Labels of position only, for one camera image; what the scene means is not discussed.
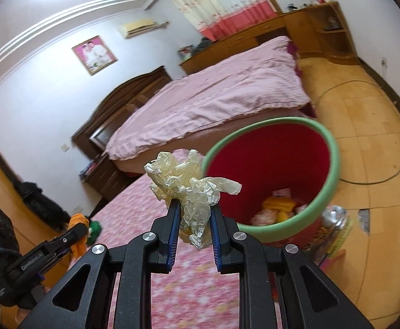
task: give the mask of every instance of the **wall-mounted air conditioner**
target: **wall-mounted air conditioner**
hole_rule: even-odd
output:
[[[140,21],[130,22],[120,26],[120,32],[124,38],[131,38],[137,35],[141,35],[145,32],[150,32],[158,28],[165,28],[169,25],[169,22],[158,24],[152,19],[141,19]]]

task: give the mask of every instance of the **pink bedspread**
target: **pink bedspread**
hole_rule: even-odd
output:
[[[268,109],[310,102],[290,39],[277,37],[166,85],[113,134],[110,159],[128,160],[152,147]]]
[[[186,154],[177,158],[185,159]],[[109,248],[126,244],[150,230],[155,218],[166,214],[165,203],[156,199],[150,184],[145,174],[93,217],[103,227],[99,243]],[[114,301],[109,328],[113,327]],[[212,247],[198,251],[179,240],[170,274],[152,275],[152,327],[237,329],[239,275],[217,272]]]

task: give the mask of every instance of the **trash can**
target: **trash can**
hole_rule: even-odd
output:
[[[340,156],[331,133],[320,123],[282,117],[249,125],[219,141],[203,161],[205,177],[242,184],[238,195],[222,193],[223,215],[264,244],[304,248],[320,228],[320,215],[331,201],[340,174]],[[273,225],[252,226],[250,219],[275,190],[290,188],[306,209]]]

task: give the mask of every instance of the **curtain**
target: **curtain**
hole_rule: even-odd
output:
[[[217,41],[277,15],[269,0],[172,0],[205,37]]]

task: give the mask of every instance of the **triangular cutout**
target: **triangular cutout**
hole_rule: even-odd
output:
[[[77,311],[89,273],[90,265],[82,266],[52,299],[52,304],[72,312]]]
[[[338,300],[333,293],[320,282],[319,278],[306,266],[300,268],[311,306],[316,313],[335,307]]]

